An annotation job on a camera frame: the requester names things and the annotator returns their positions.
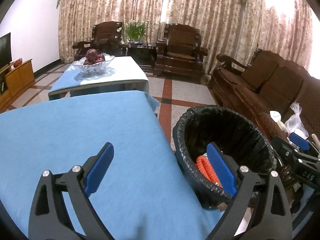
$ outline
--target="wooden cabinet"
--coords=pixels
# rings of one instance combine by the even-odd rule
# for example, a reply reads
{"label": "wooden cabinet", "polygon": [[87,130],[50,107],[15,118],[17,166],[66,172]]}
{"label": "wooden cabinet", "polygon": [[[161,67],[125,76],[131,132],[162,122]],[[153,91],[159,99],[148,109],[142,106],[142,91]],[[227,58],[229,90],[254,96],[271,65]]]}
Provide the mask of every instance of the wooden cabinet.
{"label": "wooden cabinet", "polygon": [[20,71],[14,69],[5,76],[5,82],[12,96],[18,93],[24,86],[20,76]]}
{"label": "wooden cabinet", "polygon": [[36,83],[31,60],[23,62],[11,71],[10,68],[11,66],[5,67],[0,71],[2,75],[7,73],[4,79],[8,88],[0,95],[0,113],[4,112],[10,104]]}

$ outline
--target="patterned curtain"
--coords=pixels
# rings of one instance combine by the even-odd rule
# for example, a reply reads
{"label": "patterned curtain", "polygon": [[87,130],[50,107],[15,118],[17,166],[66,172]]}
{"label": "patterned curtain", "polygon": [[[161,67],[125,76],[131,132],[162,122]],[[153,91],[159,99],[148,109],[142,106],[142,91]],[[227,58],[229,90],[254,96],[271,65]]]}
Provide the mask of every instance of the patterned curtain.
{"label": "patterned curtain", "polygon": [[306,0],[247,0],[236,60],[249,63],[256,48],[309,68],[312,9]]}
{"label": "patterned curtain", "polygon": [[163,0],[58,0],[59,53],[63,62],[72,62],[72,44],[89,41],[92,27],[106,21],[148,21],[147,39],[156,41]]}
{"label": "patterned curtain", "polygon": [[200,30],[202,46],[209,54],[204,59],[204,72],[211,74],[216,55],[231,55],[239,24],[241,0],[169,0],[167,23],[190,25]]}

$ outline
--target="television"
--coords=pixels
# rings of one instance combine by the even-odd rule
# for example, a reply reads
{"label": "television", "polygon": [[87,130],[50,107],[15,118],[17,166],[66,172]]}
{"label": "television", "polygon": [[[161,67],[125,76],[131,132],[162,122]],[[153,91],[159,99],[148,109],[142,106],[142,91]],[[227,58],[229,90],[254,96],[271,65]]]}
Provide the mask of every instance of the television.
{"label": "television", "polygon": [[11,33],[8,33],[0,38],[0,69],[11,61]]}

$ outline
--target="potted plant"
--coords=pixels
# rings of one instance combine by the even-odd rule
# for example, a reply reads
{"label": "potted plant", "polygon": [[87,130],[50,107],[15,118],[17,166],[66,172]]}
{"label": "potted plant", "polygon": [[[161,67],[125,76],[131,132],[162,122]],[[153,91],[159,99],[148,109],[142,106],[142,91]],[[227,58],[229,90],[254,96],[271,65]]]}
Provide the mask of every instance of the potted plant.
{"label": "potted plant", "polygon": [[148,22],[130,20],[124,28],[131,44],[142,44],[141,38],[146,36]]}

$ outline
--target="silver screw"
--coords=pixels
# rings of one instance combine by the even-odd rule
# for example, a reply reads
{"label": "silver screw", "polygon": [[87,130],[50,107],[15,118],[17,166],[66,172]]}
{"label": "silver screw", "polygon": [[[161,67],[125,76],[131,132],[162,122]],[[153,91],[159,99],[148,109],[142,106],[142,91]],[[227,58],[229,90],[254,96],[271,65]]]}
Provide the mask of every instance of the silver screw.
{"label": "silver screw", "polygon": [[81,170],[81,167],[79,165],[73,166],[72,171],[73,172],[79,172]]}
{"label": "silver screw", "polygon": [[271,171],[271,176],[272,176],[272,177],[278,177],[278,172],[276,172],[276,171]]}
{"label": "silver screw", "polygon": [[48,170],[45,170],[44,172],[42,172],[42,176],[44,176],[44,177],[48,177],[49,174],[50,174],[50,171],[48,171]]}
{"label": "silver screw", "polygon": [[241,166],[241,167],[240,167],[240,170],[241,170],[242,172],[248,172],[248,171],[249,171],[249,168],[248,168],[247,166]]}

